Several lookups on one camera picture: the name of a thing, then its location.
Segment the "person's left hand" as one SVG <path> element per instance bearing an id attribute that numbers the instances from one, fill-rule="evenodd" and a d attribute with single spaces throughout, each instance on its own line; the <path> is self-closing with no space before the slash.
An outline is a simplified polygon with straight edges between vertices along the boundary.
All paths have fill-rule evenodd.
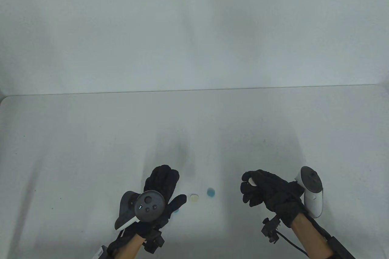
<path id="1" fill-rule="evenodd" d="M 187 196 L 184 194 L 178 195 L 174 199 L 171 198 L 179 181 L 179 177 L 179 172 L 168 165 L 161 165 L 154 168 L 150 177 L 145 181 L 143 191 L 159 192 L 164 197 L 166 206 L 164 212 L 155 221 L 132 224 L 132 226 L 135 227 L 136 234 L 147 239 L 150 237 L 152 231 L 158 231 L 163 228 L 169 222 L 171 215 L 187 202 Z"/>

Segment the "person's right hand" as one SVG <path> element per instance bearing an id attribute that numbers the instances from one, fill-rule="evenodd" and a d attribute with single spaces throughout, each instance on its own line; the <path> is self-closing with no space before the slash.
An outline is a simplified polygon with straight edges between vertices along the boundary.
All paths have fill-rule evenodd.
<path id="1" fill-rule="evenodd" d="M 298 186 L 296 182 L 287 182 L 273 173 L 256 170 L 242 175 L 240 191 L 244 203 L 249 203 L 250 207 L 264 203 L 290 228 L 298 214 L 308 214 L 297 194 Z"/>

